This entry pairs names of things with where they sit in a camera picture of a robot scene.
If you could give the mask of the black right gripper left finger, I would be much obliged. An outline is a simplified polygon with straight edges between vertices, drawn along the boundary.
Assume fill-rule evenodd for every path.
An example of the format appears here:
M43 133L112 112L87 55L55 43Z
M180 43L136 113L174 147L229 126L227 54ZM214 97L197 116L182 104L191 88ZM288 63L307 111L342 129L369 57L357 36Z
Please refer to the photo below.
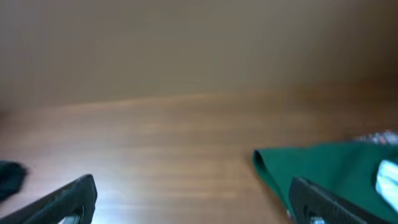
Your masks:
M94 178L86 174L1 218L1 224L90 224L97 197Z

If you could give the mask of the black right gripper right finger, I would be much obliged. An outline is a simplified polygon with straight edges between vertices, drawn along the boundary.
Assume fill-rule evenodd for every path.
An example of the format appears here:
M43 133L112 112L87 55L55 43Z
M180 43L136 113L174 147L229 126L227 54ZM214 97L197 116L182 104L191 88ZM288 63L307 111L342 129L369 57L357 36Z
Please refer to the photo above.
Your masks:
M357 205L301 177L294 177L289 201L297 224L388 224Z

